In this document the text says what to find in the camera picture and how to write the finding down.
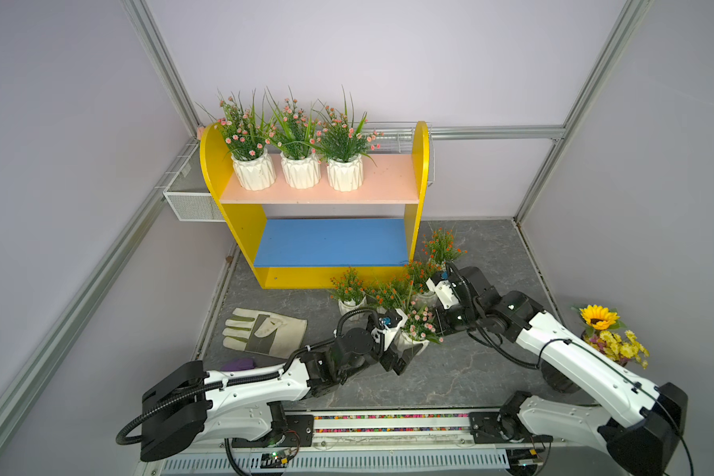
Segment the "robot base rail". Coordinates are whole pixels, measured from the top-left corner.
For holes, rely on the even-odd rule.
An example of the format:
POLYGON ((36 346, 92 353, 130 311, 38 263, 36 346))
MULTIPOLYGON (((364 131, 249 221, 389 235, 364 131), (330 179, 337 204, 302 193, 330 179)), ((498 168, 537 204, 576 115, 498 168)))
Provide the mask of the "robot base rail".
POLYGON ((605 456, 553 436, 507 436, 493 408, 288 414, 272 443, 200 442, 138 465, 139 475, 553 475, 605 456))

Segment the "pink flower pot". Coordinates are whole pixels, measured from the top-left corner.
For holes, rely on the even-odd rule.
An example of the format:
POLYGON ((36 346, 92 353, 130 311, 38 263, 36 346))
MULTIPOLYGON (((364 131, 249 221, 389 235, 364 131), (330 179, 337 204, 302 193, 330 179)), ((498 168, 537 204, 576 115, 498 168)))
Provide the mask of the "pink flower pot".
POLYGON ((247 104, 240 94, 219 93, 219 107, 222 116, 215 118, 200 105, 226 145, 241 188, 259 192, 273 186, 277 176, 268 146, 272 143, 274 123, 267 117, 265 105, 257 105, 253 91, 247 104))
POLYGON ((443 343, 440 321, 433 307, 413 297, 403 308, 403 312, 407 320, 402 326, 397 341, 397 347, 401 352, 410 350, 418 354, 430 343, 443 343))
POLYGON ((317 123, 295 97, 279 103, 269 90, 266 93, 273 113, 272 142, 281 153, 286 183, 296 190, 314 188, 321 181, 321 161, 315 148, 317 123))
POLYGON ((358 115, 352 95, 345 90, 342 93, 339 109, 319 103, 319 134, 313 148, 326 162, 329 185, 337 192, 355 192, 364 182, 363 159, 372 160, 370 152, 381 148, 378 140, 382 133, 369 130, 368 114, 358 115))

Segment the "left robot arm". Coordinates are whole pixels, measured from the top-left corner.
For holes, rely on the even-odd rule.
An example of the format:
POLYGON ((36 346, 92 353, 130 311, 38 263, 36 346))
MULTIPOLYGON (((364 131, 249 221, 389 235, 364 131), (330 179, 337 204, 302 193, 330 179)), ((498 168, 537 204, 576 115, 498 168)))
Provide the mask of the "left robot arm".
POLYGON ((196 441, 276 442, 290 433, 285 402, 336 390, 373 365, 402 375, 426 348, 406 334, 400 309, 355 309, 343 315, 333 336, 295 350, 280 365, 208 371, 202 361, 184 363, 142 397, 140 415, 115 436, 137 444, 143 462, 174 456, 196 441))

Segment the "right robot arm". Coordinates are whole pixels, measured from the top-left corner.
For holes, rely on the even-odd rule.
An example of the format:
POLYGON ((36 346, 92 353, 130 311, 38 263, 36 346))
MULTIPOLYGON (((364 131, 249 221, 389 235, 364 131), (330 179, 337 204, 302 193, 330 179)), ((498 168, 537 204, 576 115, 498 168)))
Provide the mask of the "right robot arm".
POLYGON ((509 361, 535 370, 549 364, 592 397, 593 407, 517 392, 501 408, 492 434, 522 441, 549 436, 595 448, 631 475, 662 475, 686 446, 688 396, 657 385, 604 357, 531 297, 500 295, 480 269, 446 264, 426 282, 440 304, 443 335, 479 334, 509 361))

